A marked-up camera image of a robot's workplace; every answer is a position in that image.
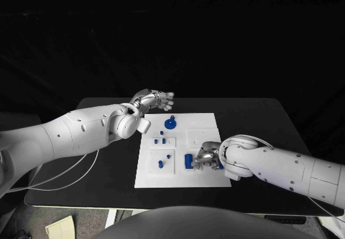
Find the table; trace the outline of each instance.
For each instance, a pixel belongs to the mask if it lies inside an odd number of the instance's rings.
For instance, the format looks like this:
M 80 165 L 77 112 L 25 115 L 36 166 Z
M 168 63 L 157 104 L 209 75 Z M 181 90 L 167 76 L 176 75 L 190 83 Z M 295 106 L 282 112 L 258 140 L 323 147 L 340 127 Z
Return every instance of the table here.
M 128 102 L 129 98 L 85 98 L 77 109 Z M 275 99 L 176 98 L 168 113 L 213 113 L 220 139 L 252 135 L 277 148 L 310 155 L 285 111 Z M 150 114 L 164 113 L 158 109 Z M 327 216 L 305 196 L 265 183 L 255 176 L 230 181 L 230 188 L 134 188 L 141 134 L 112 142 L 99 150 L 96 163 L 83 179 L 56 191 L 28 190 L 24 202 L 31 206 L 154 209 L 168 206 L 206 206 L 243 213 Z M 93 161 L 90 153 L 79 165 L 40 188 L 51 189 L 73 182 Z M 80 158 L 60 158 L 46 163 L 34 182 L 59 174 Z M 320 202 L 340 216 L 343 210 Z

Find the white board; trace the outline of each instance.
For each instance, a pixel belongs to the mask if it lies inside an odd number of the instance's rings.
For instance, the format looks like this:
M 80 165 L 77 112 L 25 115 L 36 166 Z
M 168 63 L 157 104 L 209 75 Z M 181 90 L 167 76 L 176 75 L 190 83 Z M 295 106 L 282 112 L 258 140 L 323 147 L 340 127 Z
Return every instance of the white board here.
M 165 129 L 164 121 L 171 115 L 176 127 Z M 184 154 L 194 157 L 204 141 L 220 142 L 213 113 L 145 114 L 144 117 L 151 127 L 141 135 L 134 188 L 230 187 L 229 179 L 223 176 L 225 169 L 212 170 L 206 166 L 202 166 L 202 170 L 184 169 Z

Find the white cable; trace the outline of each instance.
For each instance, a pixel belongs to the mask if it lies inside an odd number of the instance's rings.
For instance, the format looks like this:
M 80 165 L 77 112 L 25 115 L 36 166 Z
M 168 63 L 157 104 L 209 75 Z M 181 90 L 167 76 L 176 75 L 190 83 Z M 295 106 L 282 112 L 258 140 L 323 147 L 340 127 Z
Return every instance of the white cable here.
M 95 160 L 96 160 L 96 156 L 98 156 L 98 151 L 96 151 L 93 163 L 92 163 L 92 165 L 90 165 L 87 171 L 85 172 L 85 174 L 80 176 L 80 178 L 79 178 L 74 182 L 72 182 L 70 184 L 67 184 L 67 185 L 66 185 L 64 187 L 61 187 L 61 188 L 66 188 L 66 187 L 69 187 L 72 184 L 74 184 L 74 183 L 83 178 L 83 176 L 87 174 L 87 172 L 89 172 L 89 170 L 90 170 L 90 168 L 92 168 L 92 166 L 93 166 L 93 164 L 95 164 Z M 31 185 L 31 186 L 28 186 L 28 187 L 24 187 L 24 188 L 12 188 L 12 189 L 10 189 L 10 190 L 7 191 L 7 193 L 17 192 L 17 191 L 21 191 L 21 190 L 25 190 L 25 189 L 38 190 L 38 191 L 54 191 L 54 190 L 61 189 L 61 188 L 38 189 L 38 188 L 33 188 L 33 187 L 36 187 L 36 186 L 38 186 L 40 184 L 49 182 L 50 180 L 53 180 L 54 178 L 57 178 L 61 174 L 64 174 L 64 173 L 76 166 L 76 164 L 80 162 L 80 160 L 85 158 L 85 156 L 86 156 L 86 154 L 85 154 L 83 157 L 79 159 L 79 161 L 73 164 L 73 166 L 72 166 L 64 172 L 61 172 L 59 175 L 56 175 L 56 176 L 51 177 L 50 179 L 44 180 L 43 182 L 40 182 L 40 183 L 37 183 L 37 184 L 34 184 L 34 185 Z
M 317 203 L 316 203 L 316 201 L 307 196 L 307 198 L 311 200 L 311 202 L 318 206 L 318 208 L 334 218 L 334 219 L 337 219 L 340 222 L 343 222 L 345 223 L 345 221 L 340 219 L 340 218 L 337 218 Z
M 253 137 L 253 136 L 249 136 L 249 135 L 243 135 L 243 134 L 238 134 L 235 136 L 240 136 L 240 137 L 248 137 L 253 140 L 256 140 L 258 142 L 261 142 L 264 145 L 266 145 L 268 147 L 272 147 L 264 140 L 261 140 L 259 138 Z

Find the floor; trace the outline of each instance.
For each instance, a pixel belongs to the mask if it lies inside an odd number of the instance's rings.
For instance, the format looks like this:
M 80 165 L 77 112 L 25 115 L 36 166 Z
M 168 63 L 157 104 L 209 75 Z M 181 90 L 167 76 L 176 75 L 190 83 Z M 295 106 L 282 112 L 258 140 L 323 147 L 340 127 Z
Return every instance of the floor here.
M 89 239 L 100 230 L 103 230 L 108 211 L 109 210 L 103 209 L 37 208 L 21 204 L 10 218 L 0 239 L 8 239 L 21 229 L 24 229 L 25 233 L 31 235 L 33 239 L 47 239 L 44 226 L 69 215 L 72 215 L 73 218 L 74 238 Z M 129 217 L 131 213 L 132 211 L 129 210 L 116 210 L 113 222 Z M 320 226 L 311 217 L 307 217 L 307 222 L 303 225 L 287 226 L 310 234 L 317 239 L 326 239 Z

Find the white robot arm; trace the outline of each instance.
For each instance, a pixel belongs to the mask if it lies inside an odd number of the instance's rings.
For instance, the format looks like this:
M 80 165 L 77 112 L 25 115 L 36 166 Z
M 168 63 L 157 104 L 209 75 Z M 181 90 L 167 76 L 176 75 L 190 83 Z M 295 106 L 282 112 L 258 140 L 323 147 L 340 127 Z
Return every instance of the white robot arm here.
M 155 107 L 170 110 L 171 99 L 173 93 L 144 89 L 129 103 L 74 110 L 44 124 L 0 132 L 0 197 L 36 166 L 93 152 L 135 130 L 144 134 L 151 123 L 141 116 Z
M 232 180 L 252 174 L 275 186 L 345 209 L 345 165 L 274 148 L 258 147 L 249 136 L 233 136 L 222 143 L 204 142 L 191 165 L 225 168 Z

